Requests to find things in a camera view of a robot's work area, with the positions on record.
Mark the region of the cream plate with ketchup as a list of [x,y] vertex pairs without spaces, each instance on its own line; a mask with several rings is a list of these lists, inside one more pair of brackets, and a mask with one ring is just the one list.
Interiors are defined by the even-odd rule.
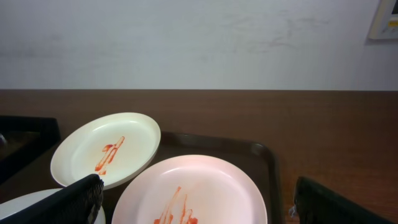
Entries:
[[155,157],[160,140],[160,127],[148,115],[103,116],[62,141],[52,156],[50,172],[64,187],[97,174],[104,189],[111,189],[142,172]]

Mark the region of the white plate with ketchup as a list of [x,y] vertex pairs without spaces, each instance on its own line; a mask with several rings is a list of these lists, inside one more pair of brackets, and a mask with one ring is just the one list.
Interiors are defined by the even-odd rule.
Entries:
[[[12,199],[5,203],[2,203],[1,204],[1,220],[10,215],[13,215],[17,212],[20,212],[21,210],[27,208],[28,206],[33,205],[33,204],[37,203],[38,201],[48,197],[49,195],[54,194],[55,192],[58,192],[59,190],[62,190],[62,189],[42,190],[39,192],[34,192],[34,193],[31,193],[28,195],[24,195],[24,196]],[[105,223],[105,222],[106,222],[105,214],[104,214],[102,207],[100,207],[98,216],[94,223]]]

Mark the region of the pink plate with ketchup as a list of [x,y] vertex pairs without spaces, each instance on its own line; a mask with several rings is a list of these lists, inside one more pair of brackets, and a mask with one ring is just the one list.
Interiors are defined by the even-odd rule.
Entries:
[[177,156],[139,174],[124,190],[113,223],[268,222],[252,179],[235,165],[203,156]]

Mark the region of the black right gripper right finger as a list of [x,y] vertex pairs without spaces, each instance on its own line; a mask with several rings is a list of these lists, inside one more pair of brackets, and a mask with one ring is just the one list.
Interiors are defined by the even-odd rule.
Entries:
[[392,224],[308,177],[299,177],[294,215],[300,224]]

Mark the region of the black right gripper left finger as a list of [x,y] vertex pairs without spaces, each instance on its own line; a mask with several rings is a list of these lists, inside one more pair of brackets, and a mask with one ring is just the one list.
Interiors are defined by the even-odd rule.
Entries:
[[103,202],[104,182],[90,174],[1,220],[9,224],[93,224]]

